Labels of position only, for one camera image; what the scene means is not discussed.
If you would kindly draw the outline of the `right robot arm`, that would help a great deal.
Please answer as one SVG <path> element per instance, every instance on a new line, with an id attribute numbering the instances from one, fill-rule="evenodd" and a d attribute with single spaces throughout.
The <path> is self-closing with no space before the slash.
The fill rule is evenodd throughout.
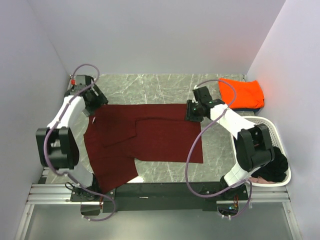
<path id="1" fill-rule="evenodd" d="M 204 103 L 188 100 L 185 119 L 201 122 L 204 118 L 210 119 L 211 123 L 199 133 L 189 150 L 185 165 L 185 182 L 189 190 L 198 197 L 209 198 L 221 195 L 222 198 L 230 200 L 237 194 L 237 187 L 248 182 L 252 173 L 274 160 L 275 153 L 270 131 L 265 124 L 255 124 L 245 119 L 219 99 Z M 198 140 L 215 123 L 221 125 L 233 136 L 235 164 L 221 178 L 218 192 L 202 195 L 192 189 L 188 178 L 188 167 Z"/>

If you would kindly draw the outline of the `dark red t-shirt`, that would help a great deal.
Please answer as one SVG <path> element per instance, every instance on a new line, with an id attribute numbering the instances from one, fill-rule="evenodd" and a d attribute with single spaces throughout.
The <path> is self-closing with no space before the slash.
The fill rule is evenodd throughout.
<path id="1" fill-rule="evenodd" d="M 90 166 L 103 193 L 136 178 L 135 160 L 187 160 L 201 124 L 185 120 L 186 104 L 103 105 L 83 135 Z"/>

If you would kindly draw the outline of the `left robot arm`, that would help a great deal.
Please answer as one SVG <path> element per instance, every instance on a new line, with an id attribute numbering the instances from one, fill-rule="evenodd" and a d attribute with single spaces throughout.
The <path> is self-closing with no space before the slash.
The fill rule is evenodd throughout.
<path id="1" fill-rule="evenodd" d="M 74 184 L 74 191 L 82 193 L 88 201 L 96 200 L 101 190 L 95 175 L 80 163 L 80 152 L 71 126 L 81 113 L 92 116 L 107 103 L 107 98 L 97 85 L 90 88 L 74 85 L 65 93 L 54 119 L 35 133 L 42 166 L 59 177 L 69 178 Z"/>

